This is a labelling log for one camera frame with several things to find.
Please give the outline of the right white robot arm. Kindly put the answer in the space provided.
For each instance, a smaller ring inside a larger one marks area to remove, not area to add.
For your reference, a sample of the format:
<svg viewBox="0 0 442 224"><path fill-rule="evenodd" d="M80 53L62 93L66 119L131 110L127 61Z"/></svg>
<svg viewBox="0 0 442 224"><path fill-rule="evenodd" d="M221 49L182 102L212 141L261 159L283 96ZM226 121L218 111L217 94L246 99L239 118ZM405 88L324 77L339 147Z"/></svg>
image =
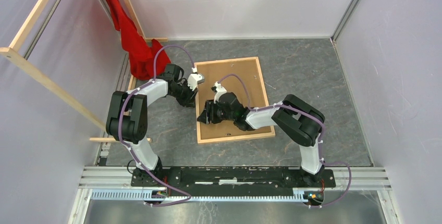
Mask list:
<svg viewBox="0 0 442 224"><path fill-rule="evenodd" d="M197 121L206 125L231 121L241 131L279 126L299 145L302 182L307 186L315 186L322 180L324 165L320 139L325 131L325 117L292 94L270 106L248 108L239 102L233 92L227 92L217 99L207 100Z"/></svg>

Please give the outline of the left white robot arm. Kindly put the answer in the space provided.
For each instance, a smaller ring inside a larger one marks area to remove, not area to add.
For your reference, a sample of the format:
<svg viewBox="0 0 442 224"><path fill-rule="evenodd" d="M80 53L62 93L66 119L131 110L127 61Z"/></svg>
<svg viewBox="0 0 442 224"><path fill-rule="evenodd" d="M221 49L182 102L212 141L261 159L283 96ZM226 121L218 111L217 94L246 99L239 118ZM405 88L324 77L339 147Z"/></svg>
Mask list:
<svg viewBox="0 0 442 224"><path fill-rule="evenodd" d="M156 100L171 96L183 107L194 107L198 85L204 82L204 76L192 68L188 78L183 69L175 64L168 64L164 72L149 80L146 84L130 90L115 91L106 121L106 133L120 142L132 155L136 167L144 170L144 180L151 186L163 182L161 160L153 152L146 134L148 130L148 107Z"/></svg>

